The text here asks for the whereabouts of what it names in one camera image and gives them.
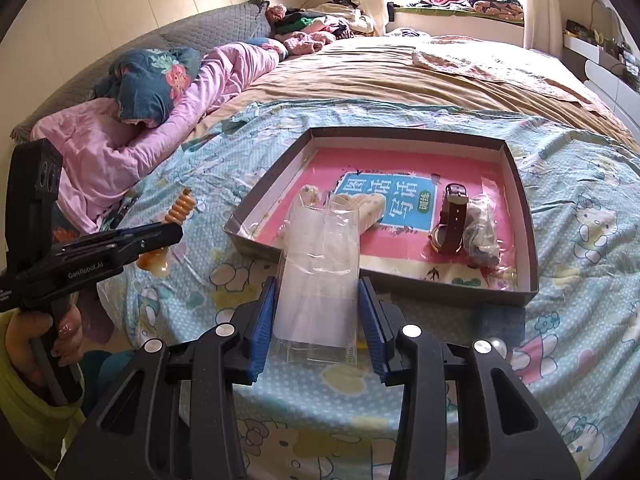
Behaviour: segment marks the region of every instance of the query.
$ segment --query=pink flower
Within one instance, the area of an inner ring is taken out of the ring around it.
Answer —
[[[187,75],[184,65],[181,64],[173,65],[171,70],[164,74],[164,77],[171,87],[169,97],[174,100],[175,105],[191,84],[191,78]]]

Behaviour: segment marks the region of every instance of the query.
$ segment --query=silver ball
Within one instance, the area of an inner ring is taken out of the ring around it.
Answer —
[[[507,357],[507,345],[502,339],[499,337],[490,337],[488,341],[491,343],[491,346],[498,351],[498,354],[500,354],[503,359]]]

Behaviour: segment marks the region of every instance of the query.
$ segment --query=window sill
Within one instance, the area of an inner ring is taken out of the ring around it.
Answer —
[[[437,9],[434,7],[396,7],[395,12],[406,12],[408,14],[421,14],[423,16],[463,16],[465,18],[484,18],[486,20],[494,20],[494,22],[510,23],[517,27],[524,27],[524,22],[512,22],[497,16],[475,12],[474,10],[453,10],[453,9]]]

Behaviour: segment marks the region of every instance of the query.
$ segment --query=yellow-green sleeve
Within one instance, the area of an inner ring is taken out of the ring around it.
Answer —
[[[4,346],[6,329],[15,313],[10,310],[0,314],[0,408],[20,441],[52,475],[60,462],[62,441],[75,434],[84,421],[82,399],[69,406],[49,406],[22,382]]]

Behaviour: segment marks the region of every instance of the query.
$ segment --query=green badge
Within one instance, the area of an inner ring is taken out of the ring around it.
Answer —
[[[418,198],[418,211],[420,213],[428,213],[429,206],[431,205],[431,193],[428,191],[421,191]]]

